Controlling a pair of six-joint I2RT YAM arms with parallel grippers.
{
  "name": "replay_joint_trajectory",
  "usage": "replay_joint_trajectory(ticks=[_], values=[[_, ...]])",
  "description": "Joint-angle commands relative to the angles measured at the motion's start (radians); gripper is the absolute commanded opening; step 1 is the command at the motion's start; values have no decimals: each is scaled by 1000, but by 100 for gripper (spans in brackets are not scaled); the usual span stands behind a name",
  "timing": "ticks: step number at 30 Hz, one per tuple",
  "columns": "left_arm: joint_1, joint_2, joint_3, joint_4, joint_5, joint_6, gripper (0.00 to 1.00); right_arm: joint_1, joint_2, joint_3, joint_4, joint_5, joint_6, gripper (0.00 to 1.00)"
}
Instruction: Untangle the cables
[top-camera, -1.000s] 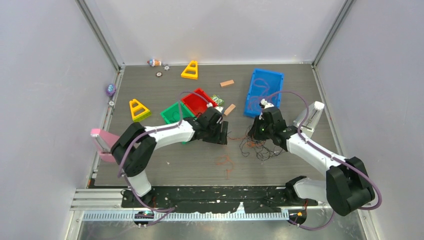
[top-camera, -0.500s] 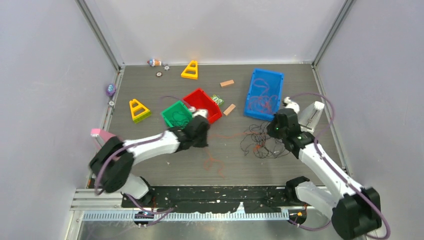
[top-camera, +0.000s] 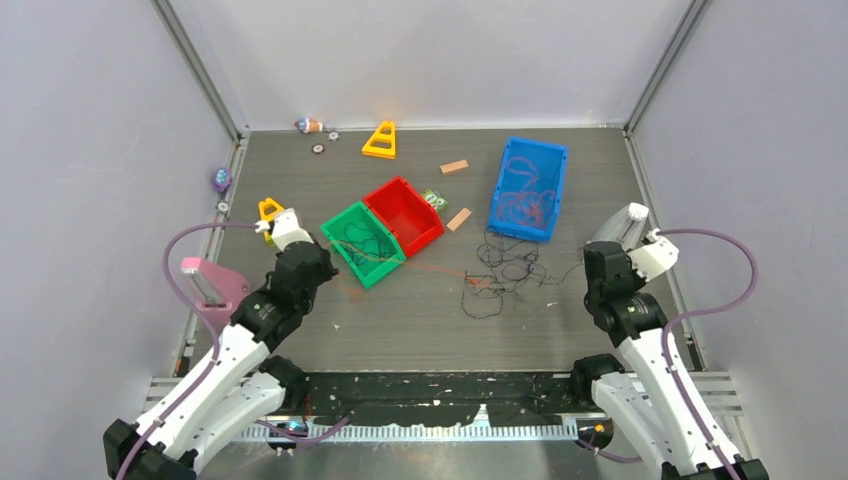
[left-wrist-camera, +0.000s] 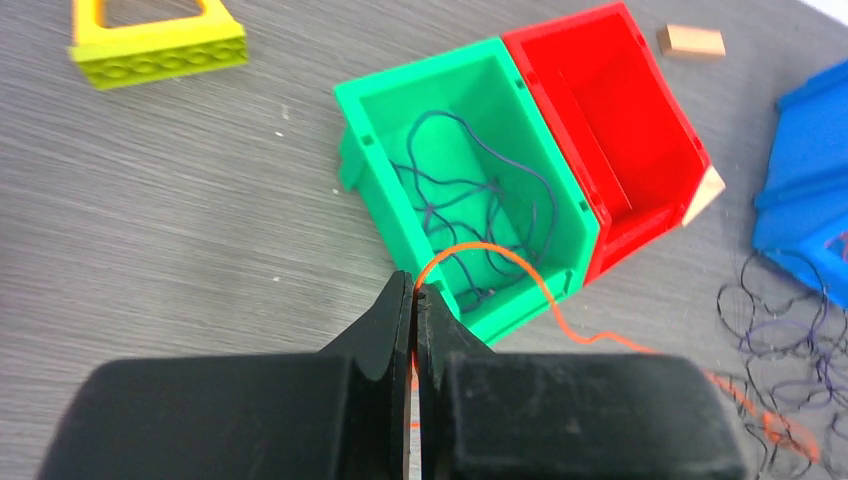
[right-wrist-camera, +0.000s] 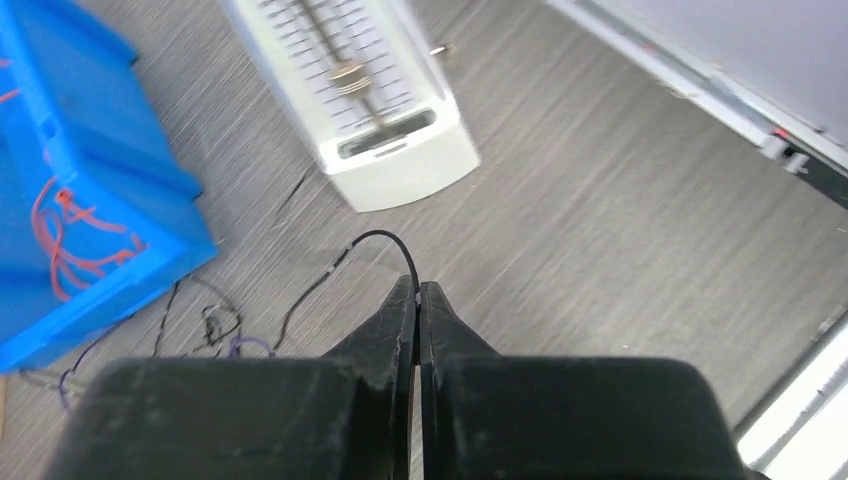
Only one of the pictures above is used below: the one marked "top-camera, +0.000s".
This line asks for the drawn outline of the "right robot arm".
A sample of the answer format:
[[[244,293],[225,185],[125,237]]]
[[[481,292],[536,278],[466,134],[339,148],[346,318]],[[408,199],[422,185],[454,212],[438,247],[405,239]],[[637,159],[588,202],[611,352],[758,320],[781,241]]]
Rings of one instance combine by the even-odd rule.
[[[682,363],[673,326],[643,287],[668,272],[678,248],[657,233],[631,250],[615,241],[582,249],[584,306],[621,355],[586,357],[572,370],[571,397],[603,410],[657,479],[766,479],[722,430]]]

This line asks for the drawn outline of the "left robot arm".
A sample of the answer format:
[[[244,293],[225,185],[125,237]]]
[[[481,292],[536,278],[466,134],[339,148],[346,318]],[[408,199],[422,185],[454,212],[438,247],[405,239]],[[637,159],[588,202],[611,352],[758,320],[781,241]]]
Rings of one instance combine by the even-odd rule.
[[[137,420],[107,428],[109,477],[194,479],[254,421],[277,409],[298,412],[307,398],[303,373],[274,351],[337,272],[329,251],[311,241],[278,253],[265,284],[242,300],[202,363]]]

